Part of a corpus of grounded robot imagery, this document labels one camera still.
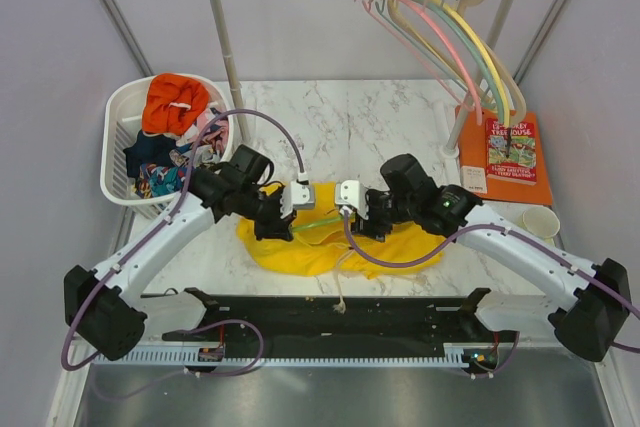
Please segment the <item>green hanger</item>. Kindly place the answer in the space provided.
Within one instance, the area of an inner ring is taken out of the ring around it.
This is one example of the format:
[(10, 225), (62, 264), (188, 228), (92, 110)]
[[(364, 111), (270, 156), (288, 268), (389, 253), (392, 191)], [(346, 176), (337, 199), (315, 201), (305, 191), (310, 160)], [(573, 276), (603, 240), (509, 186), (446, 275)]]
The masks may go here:
[(316, 220), (316, 221), (313, 221), (313, 222), (310, 222), (310, 223), (307, 223), (307, 224), (294, 226), (292, 228), (292, 232), (293, 233), (300, 233), (300, 232), (304, 232), (304, 231), (308, 231), (308, 230), (312, 230), (312, 229), (323, 228), (325, 226), (332, 225), (332, 224), (335, 224), (335, 223), (339, 223), (341, 221), (342, 221), (342, 218), (340, 216), (335, 216), (335, 217), (331, 217), (331, 218)]

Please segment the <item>yellow shorts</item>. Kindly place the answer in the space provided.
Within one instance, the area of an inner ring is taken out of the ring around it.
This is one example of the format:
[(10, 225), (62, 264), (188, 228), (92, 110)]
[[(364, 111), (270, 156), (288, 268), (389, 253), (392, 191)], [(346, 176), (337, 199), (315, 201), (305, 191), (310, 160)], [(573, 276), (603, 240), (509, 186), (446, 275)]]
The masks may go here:
[[(339, 216), (334, 206), (333, 182), (314, 185), (316, 206), (302, 210), (292, 224), (307, 224), (316, 220)], [(353, 252), (344, 234), (342, 221), (323, 228), (293, 233), (290, 242), (258, 241), (254, 223), (240, 219), (236, 235), (251, 259), (262, 269), (295, 277), (313, 277), (325, 273), (364, 276), (374, 279), (380, 275), (407, 276), (418, 274), (442, 259), (440, 253), (413, 267), (389, 268), (374, 264)], [(444, 239), (425, 233), (419, 226), (403, 223), (393, 227), (384, 242), (358, 237), (357, 245), (369, 256), (386, 262), (405, 263), (420, 258), (438, 247)]]

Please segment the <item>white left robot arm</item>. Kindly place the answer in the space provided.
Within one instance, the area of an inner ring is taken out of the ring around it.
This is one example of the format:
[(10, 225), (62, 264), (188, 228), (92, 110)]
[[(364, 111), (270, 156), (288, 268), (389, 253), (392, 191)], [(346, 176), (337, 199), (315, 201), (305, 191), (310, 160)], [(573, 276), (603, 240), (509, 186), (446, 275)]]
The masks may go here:
[(143, 339), (188, 331), (208, 340), (219, 329), (210, 298), (189, 288), (174, 295), (144, 294), (156, 275), (194, 238), (227, 215), (253, 222), (258, 239), (290, 241), (295, 195), (307, 186), (293, 182), (267, 192), (259, 185), (270, 161), (247, 146), (219, 167), (193, 170), (186, 194), (133, 241), (92, 269), (76, 265), (63, 280), (64, 319), (110, 361), (126, 356)]

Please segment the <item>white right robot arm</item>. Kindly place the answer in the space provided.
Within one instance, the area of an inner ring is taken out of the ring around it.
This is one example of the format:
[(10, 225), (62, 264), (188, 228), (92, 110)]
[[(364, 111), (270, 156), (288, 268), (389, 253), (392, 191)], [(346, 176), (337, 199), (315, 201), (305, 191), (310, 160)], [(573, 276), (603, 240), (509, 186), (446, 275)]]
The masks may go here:
[[(632, 303), (628, 273), (619, 262), (601, 263), (570, 254), (506, 220), (474, 193), (459, 185), (439, 186), (411, 154), (397, 155), (380, 168), (386, 190), (356, 180), (340, 183), (335, 204), (353, 250), (386, 268), (418, 266), (457, 243), (479, 252), (539, 289), (538, 295), (510, 296), (478, 288), (458, 315), (458, 328), (477, 341), (492, 332), (513, 331), (554, 337), (578, 357), (602, 361), (629, 316)], [(357, 236), (385, 241), (392, 228), (413, 223), (443, 237), (442, 244), (410, 261), (383, 261), (356, 244)]]

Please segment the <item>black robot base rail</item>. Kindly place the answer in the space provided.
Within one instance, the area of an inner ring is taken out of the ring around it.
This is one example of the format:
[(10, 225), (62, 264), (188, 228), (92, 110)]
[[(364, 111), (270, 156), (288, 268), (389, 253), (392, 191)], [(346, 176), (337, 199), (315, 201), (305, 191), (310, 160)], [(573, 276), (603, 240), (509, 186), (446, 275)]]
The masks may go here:
[(435, 356), (447, 344), (493, 347), (512, 331), (492, 333), (464, 297), (348, 297), (343, 313), (331, 297), (208, 295), (200, 332), (186, 328), (165, 341), (223, 343), (242, 357)]

